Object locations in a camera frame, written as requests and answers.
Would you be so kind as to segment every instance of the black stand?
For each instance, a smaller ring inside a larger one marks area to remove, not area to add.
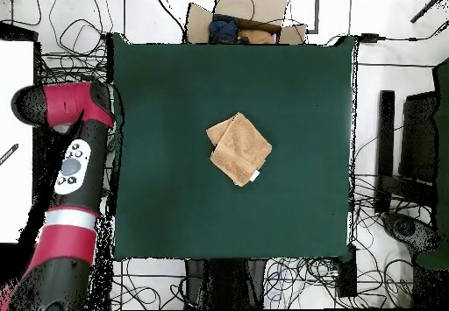
[[[415,24],[418,19],[420,19],[431,7],[433,7],[436,3],[441,2],[441,0],[431,0],[428,4],[424,6],[424,8],[416,14],[414,18],[411,19],[411,23]]]

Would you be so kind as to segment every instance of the robot button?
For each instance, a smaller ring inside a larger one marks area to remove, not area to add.
[[[65,159],[62,162],[61,173],[64,176],[70,176],[77,173],[81,169],[81,163],[74,158]]]

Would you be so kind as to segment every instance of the green table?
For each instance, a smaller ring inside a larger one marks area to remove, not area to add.
[[[115,100],[116,259],[346,254],[353,38],[332,47],[113,40],[125,113]],[[238,111],[273,146],[244,187],[211,163],[205,132]]]

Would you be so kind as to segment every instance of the blue cloth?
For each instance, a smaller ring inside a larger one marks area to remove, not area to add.
[[[212,21],[209,24],[211,44],[236,44],[239,29],[234,21]]]

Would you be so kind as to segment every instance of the folded towel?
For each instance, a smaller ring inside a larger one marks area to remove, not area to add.
[[[216,146],[210,160],[241,187],[262,167],[272,149],[241,113],[210,127],[206,133]]]
[[[275,44],[272,35],[263,30],[241,30],[239,38],[248,38],[250,44]]]

